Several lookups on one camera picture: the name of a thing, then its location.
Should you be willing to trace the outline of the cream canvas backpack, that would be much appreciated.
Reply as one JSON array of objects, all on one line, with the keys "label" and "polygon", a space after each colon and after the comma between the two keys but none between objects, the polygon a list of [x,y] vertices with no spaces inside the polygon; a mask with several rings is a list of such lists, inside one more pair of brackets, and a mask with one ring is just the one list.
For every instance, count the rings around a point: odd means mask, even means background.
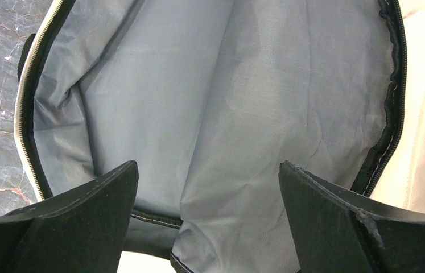
[{"label": "cream canvas backpack", "polygon": [[136,162],[127,251],[301,272],[283,162],[425,214],[425,1],[53,1],[14,139],[39,201]]}]

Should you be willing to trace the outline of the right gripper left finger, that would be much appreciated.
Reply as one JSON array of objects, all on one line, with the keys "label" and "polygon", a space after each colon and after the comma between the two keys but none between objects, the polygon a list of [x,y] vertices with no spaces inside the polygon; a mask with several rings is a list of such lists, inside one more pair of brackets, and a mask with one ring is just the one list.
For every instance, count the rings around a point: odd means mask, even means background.
[{"label": "right gripper left finger", "polygon": [[128,161],[0,216],[0,272],[116,272],[137,185],[137,163]]}]

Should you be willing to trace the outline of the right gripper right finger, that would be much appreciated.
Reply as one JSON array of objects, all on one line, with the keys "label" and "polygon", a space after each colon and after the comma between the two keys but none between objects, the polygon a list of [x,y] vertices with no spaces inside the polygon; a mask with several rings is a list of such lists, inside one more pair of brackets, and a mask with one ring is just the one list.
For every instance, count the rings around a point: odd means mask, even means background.
[{"label": "right gripper right finger", "polygon": [[425,272],[425,214],[283,162],[279,185],[301,272]]}]

